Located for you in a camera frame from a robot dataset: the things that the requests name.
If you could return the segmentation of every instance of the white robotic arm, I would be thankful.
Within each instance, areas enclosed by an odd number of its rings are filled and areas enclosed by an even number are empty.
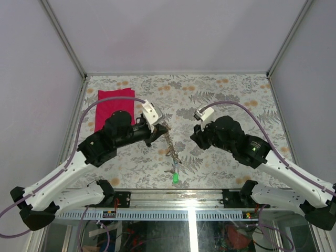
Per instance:
[[[11,190],[15,202],[28,197],[18,204],[20,216],[30,230],[38,230],[50,224],[55,215],[86,205],[111,205],[115,192],[106,180],[95,181],[88,187],[66,190],[78,178],[101,166],[117,155],[117,148],[138,141],[145,141],[148,147],[167,128],[159,124],[162,112],[148,101],[143,106],[139,122],[131,125],[131,115],[117,111],[108,118],[103,129],[88,136],[78,145],[77,152],[65,169],[66,160],[37,183]]]
[[[269,204],[288,209],[306,218],[313,225],[331,230],[336,222],[336,186],[313,176],[304,169],[286,160],[285,165],[263,139],[246,135],[240,124],[229,116],[213,120],[214,110],[200,107],[195,118],[200,125],[194,127],[191,139],[206,150],[214,146],[232,153],[241,164],[266,172],[290,186],[283,190],[264,186],[256,181],[247,181],[240,190],[242,202]],[[323,188],[309,183],[307,179],[317,182]]]

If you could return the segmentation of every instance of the black bracket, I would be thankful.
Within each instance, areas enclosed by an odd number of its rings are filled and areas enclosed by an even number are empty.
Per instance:
[[[118,199],[118,208],[129,208],[131,204],[131,192],[116,192],[114,202]]]
[[[244,202],[240,198],[240,189],[222,189],[223,199],[219,202],[224,205],[224,208],[255,208],[254,201]]]

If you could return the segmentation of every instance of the metal frame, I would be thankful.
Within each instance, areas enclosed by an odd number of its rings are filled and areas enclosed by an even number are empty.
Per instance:
[[[75,65],[79,75],[82,77],[83,80],[85,80],[86,78],[86,72],[82,66],[82,64],[80,63],[77,55],[75,54],[67,36],[65,35],[56,15],[55,12],[53,11],[51,5],[49,4],[48,0],[38,0],[43,8],[43,10],[45,11],[46,15],[48,16],[51,25],[54,27],[59,39],[61,40],[65,51],[67,51],[70,59],[72,60],[73,64]]]
[[[295,35],[296,31],[298,30],[302,20],[304,19],[304,17],[306,16],[307,12],[310,10],[311,6],[313,5],[313,3],[315,2],[315,0],[306,0],[305,4],[303,5],[299,15],[297,16],[297,18],[295,19],[294,24],[292,25],[289,33],[287,34],[287,37],[285,39],[285,41],[282,43],[280,50],[278,51],[274,61],[272,62],[270,68],[268,69],[266,75],[271,76],[276,67],[278,66],[282,56],[284,55],[288,45],[290,44],[291,40],[293,39],[293,36]]]

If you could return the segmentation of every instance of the white wall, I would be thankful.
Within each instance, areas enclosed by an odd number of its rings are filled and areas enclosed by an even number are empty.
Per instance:
[[[80,77],[38,1],[0,2],[0,211],[15,186],[29,186],[56,167]],[[0,232],[25,231],[18,209]],[[23,251],[26,235],[0,239]]]
[[[336,1],[316,1],[272,79],[299,163],[336,183]],[[336,244],[336,227],[333,229]]]
[[[306,0],[49,0],[87,72],[266,72]]]

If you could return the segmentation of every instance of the white wall panel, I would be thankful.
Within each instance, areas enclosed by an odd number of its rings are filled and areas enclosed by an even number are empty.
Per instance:
[[[302,167],[336,183],[336,1],[316,1],[272,79]],[[333,229],[336,245],[336,227]]]
[[[87,72],[266,72],[305,3],[49,1]]]
[[[56,167],[81,79],[38,1],[0,2],[0,211],[15,186],[29,186]],[[0,232],[27,230],[18,208]],[[29,235],[4,240],[24,251]]]

